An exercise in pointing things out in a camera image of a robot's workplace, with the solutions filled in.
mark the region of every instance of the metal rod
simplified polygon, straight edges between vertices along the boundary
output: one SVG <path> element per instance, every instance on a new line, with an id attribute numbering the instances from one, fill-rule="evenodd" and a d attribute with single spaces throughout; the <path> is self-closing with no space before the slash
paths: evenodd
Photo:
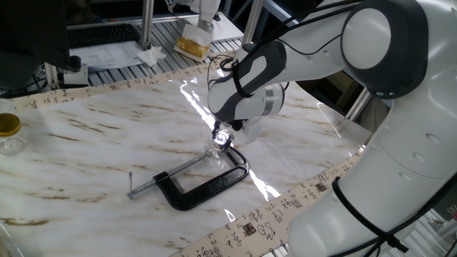
<path id="1" fill-rule="evenodd" d="M 143 19 L 141 24 L 140 44 L 145 50 L 151 43 L 152 13 L 154 11 L 154 0 L 143 0 Z"/>
<path id="2" fill-rule="evenodd" d="M 235 16 L 232 18 L 231 22 L 234 23 L 240 15 L 248 8 L 248 5 L 251 4 L 252 0 L 245 1 L 243 6 L 236 12 Z"/>
<path id="3" fill-rule="evenodd" d="M 263 34 L 263 31 L 265 30 L 266 22 L 268 21 L 268 17 L 270 16 L 270 12 L 267 9 L 264 9 L 262 11 L 262 15 L 260 18 L 260 22 L 258 23 L 258 36 L 260 37 Z"/>
<path id="4" fill-rule="evenodd" d="M 196 158 L 191 159 L 190 161 L 188 161 L 188 162 L 186 162 L 186 163 L 184 163 L 184 164 L 172 169 L 171 171 L 167 171 L 167 174 L 169 176 L 172 176 L 172 175 L 178 173 L 179 171 L 182 171 L 185 168 L 188 168 L 188 167 L 194 165 L 195 163 L 198 163 L 199 161 L 205 159 L 208 155 L 209 155 L 209 153 L 206 152 L 206 153 L 204 153 L 204 154 L 202 154 L 200 156 L 197 156 Z M 151 180 L 149 182 L 146 182 L 145 184 L 135 188 L 134 190 L 131 190 L 131 186 L 130 186 L 130 191 L 127 193 L 127 197 L 132 199 L 136 194 L 141 193 L 142 191 L 145 191 L 146 189 L 154 186 L 155 184 L 156 184 L 156 180 L 153 179 L 153 180 Z"/>
<path id="5" fill-rule="evenodd" d="M 129 172 L 129 192 L 131 192 L 131 172 Z"/>
<path id="6" fill-rule="evenodd" d="M 232 1 L 232 0 L 226 0 L 226 3 L 224 4 L 224 9 L 222 10 L 222 12 L 224 13 L 224 15 L 225 15 L 227 18 L 229 17 L 229 14 L 230 14 L 231 1 Z"/>
<path id="7" fill-rule="evenodd" d="M 241 45 L 249 44 L 252 41 L 252 37 L 254 35 L 254 31 L 257 27 L 257 21 L 260 17 L 260 13 L 263 7 L 263 0 L 253 0 L 251 13 L 249 14 L 248 23 L 246 25 L 246 29 L 244 30 L 243 40 L 241 41 Z"/>
<path id="8" fill-rule="evenodd" d="M 193 158 L 190 161 L 188 161 L 180 166 L 177 166 L 176 168 L 172 169 L 171 171 L 168 171 L 167 173 L 169 174 L 169 176 L 172 176 L 172 175 L 178 173 L 179 171 L 182 171 L 185 168 L 188 168 L 188 167 L 194 165 L 195 163 L 198 163 L 199 161 L 205 159 L 205 157 L 207 157 L 207 156 L 208 155 L 206 153 L 201 154 L 201 155 L 197 156 L 196 158 Z"/>
<path id="9" fill-rule="evenodd" d="M 373 97 L 368 92 L 366 87 L 364 87 L 356 102 L 352 105 L 351 109 L 346 114 L 346 118 L 350 121 L 355 121 L 372 98 Z"/>

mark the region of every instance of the glass jar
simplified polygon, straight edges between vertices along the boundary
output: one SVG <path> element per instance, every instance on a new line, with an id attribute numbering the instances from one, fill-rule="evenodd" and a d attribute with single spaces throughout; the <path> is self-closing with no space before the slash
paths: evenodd
<path id="1" fill-rule="evenodd" d="M 27 146 L 27 134 L 14 114 L 0 114 L 0 154 L 14 156 Z"/>

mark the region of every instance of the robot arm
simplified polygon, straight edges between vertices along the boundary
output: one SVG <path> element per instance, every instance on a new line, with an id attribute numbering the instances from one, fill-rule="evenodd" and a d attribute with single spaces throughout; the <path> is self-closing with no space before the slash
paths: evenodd
<path id="1" fill-rule="evenodd" d="M 253 46 L 243 46 L 237 70 L 211 86 L 209 108 L 230 124 L 274 115 L 284 95 L 275 83 L 318 79 L 346 66 L 374 96 L 396 100 L 339 188 L 374 226 L 395 230 L 457 180 L 456 10 L 457 3 L 447 0 L 365 0 L 255 53 Z M 288 230 L 293 257 L 341 256 L 377 236 L 333 190 L 295 217 Z"/>
<path id="2" fill-rule="evenodd" d="M 312 14 L 306 20 L 347 6 Z M 232 73 L 211 86 L 210 110 L 222 122 L 276 115 L 284 98 L 283 88 L 277 83 L 321 79 L 344 68 L 339 35 L 347 16 L 348 12 L 343 12 L 290 31 L 248 58 L 245 56 L 253 45 L 244 45 L 236 54 L 240 61 L 237 75 L 242 91 L 252 97 L 238 93 Z M 296 50 L 309 54 L 297 54 Z"/>

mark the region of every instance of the marble surface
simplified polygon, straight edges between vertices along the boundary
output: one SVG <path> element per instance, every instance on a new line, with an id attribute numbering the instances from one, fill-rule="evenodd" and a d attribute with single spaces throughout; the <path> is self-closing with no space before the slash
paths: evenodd
<path id="1" fill-rule="evenodd" d="M 24 256 L 168 256 L 355 153 L 369 132 L 292 83 L 261 136 L 236 146 L 250 175 L 190 211 L 134 187 L 203 153 L 214 123 L 206 77 L 113 91 L 19 114 L 25 152 L 0 158 L 0 222 Z M 184 190 L 228 165 L 176 175 Z"/>

